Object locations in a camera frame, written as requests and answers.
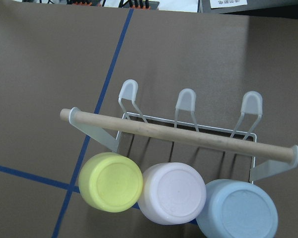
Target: cylindrical container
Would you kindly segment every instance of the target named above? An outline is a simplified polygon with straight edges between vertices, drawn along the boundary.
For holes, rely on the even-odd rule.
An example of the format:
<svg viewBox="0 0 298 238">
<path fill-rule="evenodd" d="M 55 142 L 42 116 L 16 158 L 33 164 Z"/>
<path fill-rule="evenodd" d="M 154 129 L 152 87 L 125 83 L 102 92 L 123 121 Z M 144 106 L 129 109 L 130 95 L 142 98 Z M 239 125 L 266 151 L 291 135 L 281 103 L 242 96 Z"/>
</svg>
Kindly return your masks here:
<svg viewBox="0 0 298 238">
<path fill-rule="evenodd" d="M 202 211 L 206 188 L 201 175 L 183 163 L 162 163 L 144 173 L 138 200 L 142 213 L 161 225 L 187 223 Z"/>
<path fill-rule="evenodd" d="M 229 179 L 206 185 L 207 200 L 196 218 L 208 238 L 272 238 L 278 214 L 269 195 L 253 184 Z"/>
<path fill-rule="evenodd" d="M 82 167 L 79 191 L 92 207 L 122 212 L 132 207 L 143 188 L 143 176 L 132 160 L 115 153 L 93 156 Z"/>
</svg>

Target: metal bracket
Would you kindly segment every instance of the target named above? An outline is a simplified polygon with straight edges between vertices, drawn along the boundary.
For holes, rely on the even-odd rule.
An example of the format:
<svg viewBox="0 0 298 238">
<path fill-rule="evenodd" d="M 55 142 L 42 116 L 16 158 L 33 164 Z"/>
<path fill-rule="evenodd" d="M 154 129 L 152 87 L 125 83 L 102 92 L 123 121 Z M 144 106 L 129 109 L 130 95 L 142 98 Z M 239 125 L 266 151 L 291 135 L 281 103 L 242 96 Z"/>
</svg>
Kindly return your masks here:
<svg viewBox="0 0 298 238">
<path fill-rule="evenodd" d="M 69 122 L 72 126 L 76 127 L 86 135 L 90 136 L 94 140 L 98 141 L 100 144 L 106 146 L 108 149 L 117 153 L 119 140 L 111 136 L 103 128 L 97 126 L 91 126 L 76 122 L 74 119 L 75 113 L 80 112 L 79 108 L 72 108 L 69 115 Z"/>
<path fill-rule="evenodd" d="M 256 181 L 294 169 L 298 165 L 298 146 L 292 147 L 294 158 L 290 163 L 268 160 L 250 170 L 249 180 Z"/>
</svg>

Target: blue painter's tape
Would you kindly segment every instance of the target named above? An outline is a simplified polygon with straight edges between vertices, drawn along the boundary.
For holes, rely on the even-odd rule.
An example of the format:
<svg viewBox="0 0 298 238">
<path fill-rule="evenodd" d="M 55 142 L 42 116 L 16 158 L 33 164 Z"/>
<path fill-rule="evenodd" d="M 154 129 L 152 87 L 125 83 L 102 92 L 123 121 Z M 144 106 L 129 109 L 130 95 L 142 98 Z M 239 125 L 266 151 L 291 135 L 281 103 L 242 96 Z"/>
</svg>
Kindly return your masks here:
<svg viewBox="0 0 298 238">
<path fill-rule="evenodd" d="M 80 193 L 79 187 L 78 186 L 74 186 L 73 192 Z"/>
<path fill-rule="evenodd" d="M 135 203 L 134 206 L 132 206 L 132 208 L 140 209 L 138 203 Z"/>
<path fill-rule="evenodd" d="M 36 182 L 44 183 L 44 184 L 47 184 L 50 186 L 59 187 L 59 188 L 66 189 L 66 190 L 69 188 L 69 185 L 67 183 L 56 181 L 56 180 L 53 180 L 50 178 L 41 177 L 38 175 L 29 174 L 26 172 L 11 169 L 11 168 L 4 167 L 4 166 L 0 166 L 0 172 L 18 176 L 18 177 L 25 178 L 25 179 L 29 179 L 29 180 L 33 180 Z"/>
<path fill-rule="evenodd" d="M 125 35 L 126 35 L 126 32 L 127 32 L 131 17 L 133 15 L 133 12 L 134 12 L 134 10 L 131 8 L 128 12 L 125 24 L 124 24 L 122 32 L 120 34 L 119 41 L 117 43 L 117 47 L 116 47 L 114 56 L 113 56 L 112 61 L 110 63 L 110 66 L 109 66 L 109 69 L 108 69 L 108 72 L 107 72 L 107 76 L 106 76 L 103 88 L 101 90 L 100 96 L 98 98 L 97 105 L 96 105 L 95 110 L 94 110 L 94 113 L 96 113 L 96 114 L 99 113 L 101 105 L 104 101 L 104 97 L 105 97 L 105 94 L 106 94 L 106 91 L 107 91 L 107 88 L 108 88 L 108 84 L 109 84 L 111 76 L 113 74 L 113 71 L 114 71 L 114 68 L 115 68 L 115 65 L 116 65 L 116 62 L 117 62 L 117 58 L 118 58 L 121 46 L 123 44 L 123 41 L 124 41 L 124 38 L 125 38 Z M 68 208 L 72 193 L 74 191 L 77 192 L 77 189 L 75 188 L 75 182 L 76 182 L 76 179 L 78 177 L 78 173 L 79 173 L 79 170 L 81 168 L 81 165 L 82 165 L 82 162 L 83 162 L 83 159 L 84 159 L 87 147 L 88 147 L 89 140 L 90 140 L 90 137 L 86 136 L 85 140 L 84 140 L 84 143 L 83 143 L 83 146 L 80 150 L 80 154 L 79 154 L 79 157 L 78 157 L 78 160 L 77 160 L 77 163 L 76 163 L 73 175 L 72 175 L 72 179 L 71 179 L 68 191 L 67 191 L 66 196 L 64 198 L 63 205 L 61 207 L 57 222 L 55 224 L 54 231 L 53 231 L 53 234 L 52 234 L 52 238 L 57 238 L 57 236 L 59 234 L 59 231 L 60 231 L 60 228 L 61 228 L 63 217 L 65 215 L 65 212 L 66 212 L 67 208 Z"/>
<path fill-rule="evenodd" d="M 197 220 L 192 220 L 192 221 L 190 221 L 189 223 L 191 223 L 191 224 L 194 224 L 194 225 L 197 225 L 198 223 L 197 223 Z"/>
</svg>

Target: plastic cap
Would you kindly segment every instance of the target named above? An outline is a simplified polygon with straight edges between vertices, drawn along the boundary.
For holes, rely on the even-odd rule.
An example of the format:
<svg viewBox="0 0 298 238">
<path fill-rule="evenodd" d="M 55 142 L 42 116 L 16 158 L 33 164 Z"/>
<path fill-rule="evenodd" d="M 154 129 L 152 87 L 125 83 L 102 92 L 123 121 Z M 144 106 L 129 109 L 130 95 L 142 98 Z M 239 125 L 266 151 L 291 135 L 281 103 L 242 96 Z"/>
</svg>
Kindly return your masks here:
<svg viewBox="0 0 298 238">
<path fill-rule="evenodd" d="M 182 89 L 179 93 L 178 101 L 175 108 L 179 110 L 194 112 L 196 97 L 197 96 L 192 89 Z"/>
<path fill-rule="evenodd" d="M 127 157 L 101 153 L 89 159 L 78 178 L 83 199 L 107 212 L 122 212 L 138 200 L 143 177 L 139 167 Z"/>
<path fill-rule="evenodd" d="M 261 188 L 241 181 L 219 179 L 206 185 L 207 202 L 196 218 L 208 238 L 272 238 L 277 210 Z"/>
<path fill-rule="evenodd" d="M 204 181 L 194 168 L 183 163 L 162 163 L 144 172 L 138 205 L 151 221 L 174 225 L 195 219 L 205 200 Z"/>
<path fill-rule="evenodd" d="M 250 91 L 243 96 L 241 113 L 246 114 L 263 114 L 263 98 L 258 92 Z"/>
<path fill-rule="evenodd" d="M 121 87 L 119 98 L 135 101 L 138 91 L 138 83 L 133 79 L 128 79 L 123 83 Z"/>
</svg>

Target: wooden rod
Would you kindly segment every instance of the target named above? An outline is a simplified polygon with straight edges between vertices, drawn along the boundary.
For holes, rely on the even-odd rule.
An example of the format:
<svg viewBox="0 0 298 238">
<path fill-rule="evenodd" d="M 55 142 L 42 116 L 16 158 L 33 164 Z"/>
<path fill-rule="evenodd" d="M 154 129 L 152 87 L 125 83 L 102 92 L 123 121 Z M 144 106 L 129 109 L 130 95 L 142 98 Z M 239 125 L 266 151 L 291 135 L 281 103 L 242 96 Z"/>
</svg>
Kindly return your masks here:
<svg viewBox="0 0 298 238">
<path fill-rule="evenodd" d="M 70 109 L 62 109 L 60 117 L 64 121 L 69 121 L 69 114 Z M 74 120 L 104 129 L 123 131 L 126 133 L 180 142 L 214 150 L 232 151 L 242 155 L 259 156 L 277 161 L 290 162 L 294 157 L 292 148 L 256 143 L 93 113 L 77 112 L 74 115 Z"/>
</svg>

